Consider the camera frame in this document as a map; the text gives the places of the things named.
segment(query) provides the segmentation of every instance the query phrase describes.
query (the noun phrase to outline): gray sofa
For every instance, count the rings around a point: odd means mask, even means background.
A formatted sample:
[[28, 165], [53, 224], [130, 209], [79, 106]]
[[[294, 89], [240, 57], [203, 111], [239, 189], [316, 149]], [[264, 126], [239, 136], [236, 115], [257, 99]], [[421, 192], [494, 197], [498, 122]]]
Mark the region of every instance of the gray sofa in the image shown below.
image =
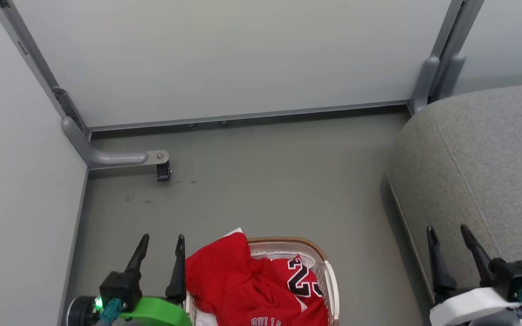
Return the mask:
[[428, 286], [428, 225], [460, 287], [479, 284], [461, 223], [491, 258], [522, 260], [522, 86], [428, 105], [400, 133], [388, 177]]

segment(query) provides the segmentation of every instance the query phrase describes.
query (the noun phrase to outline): gray wall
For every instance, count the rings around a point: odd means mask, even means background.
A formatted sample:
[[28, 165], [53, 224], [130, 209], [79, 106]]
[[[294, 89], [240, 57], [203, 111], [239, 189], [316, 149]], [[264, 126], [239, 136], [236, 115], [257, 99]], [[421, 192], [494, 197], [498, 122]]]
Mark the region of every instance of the gray wall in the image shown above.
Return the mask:
[[17, 0], [91, 129], [406, 102], [450, 0]]
[[0, 23], [0, 326], [54, 325], [87, 167]]
[[486, 0], [460, 53], [455, 95], [522, 85], [522, 1]]

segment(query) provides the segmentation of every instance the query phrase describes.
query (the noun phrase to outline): white laundry basket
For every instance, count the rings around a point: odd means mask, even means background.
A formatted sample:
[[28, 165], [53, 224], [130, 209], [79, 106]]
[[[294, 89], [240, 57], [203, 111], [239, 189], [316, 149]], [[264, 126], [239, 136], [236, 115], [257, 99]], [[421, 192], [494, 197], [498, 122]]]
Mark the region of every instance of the white laundry basket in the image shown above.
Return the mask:
[[[329, 312], [329, 326], [338, 326], [338, 283], [335, 279], [334, 269], [318, 246], [303, 238], [290, 237], [250, 238], [247, 239], [247, 242], [251, 250], [251, 257], [257, 259], [264, 257], [292, 259], [299, 254], [303, 264], [315, 273], [319, 288], [324, 293], [325, 306]], [[184, 309], [194, 325], [197, 319], [197, 305], [190, 293], [187, 293]]]

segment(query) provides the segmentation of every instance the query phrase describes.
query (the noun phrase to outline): basket rim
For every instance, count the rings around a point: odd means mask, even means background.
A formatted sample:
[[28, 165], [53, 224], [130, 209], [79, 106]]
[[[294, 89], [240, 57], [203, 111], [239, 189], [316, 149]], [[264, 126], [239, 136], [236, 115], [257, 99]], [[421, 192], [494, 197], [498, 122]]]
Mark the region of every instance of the basket rim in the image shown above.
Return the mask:
[[298, 237], [259, 237], [259, 238], [247, 238], [247, 243], [249, 244], [258, 244], [258, 243], [299, 243], [304, 244], [311, 249], [315, 250], [317, 254], [319, 254], [319, 257], [321, 260], [326, 261], [328, 260], [327, 256], [325, 255], [324, 251], [321, 250], [319, 246], [317, 246], [315, 243], [312, 243], [311, 241], [303, 238]]

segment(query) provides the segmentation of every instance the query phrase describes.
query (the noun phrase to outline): red basketball jersey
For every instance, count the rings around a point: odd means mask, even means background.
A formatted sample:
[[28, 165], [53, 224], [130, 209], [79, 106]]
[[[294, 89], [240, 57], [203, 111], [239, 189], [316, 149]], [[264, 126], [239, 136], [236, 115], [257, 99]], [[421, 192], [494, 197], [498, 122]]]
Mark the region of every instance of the red basketball jersey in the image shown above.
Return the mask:
[[252, 259], [245, 235], [234, 233], [186, 260], [187, 291], [219, 326], [327, 326], [315, 275], [300, 262]]

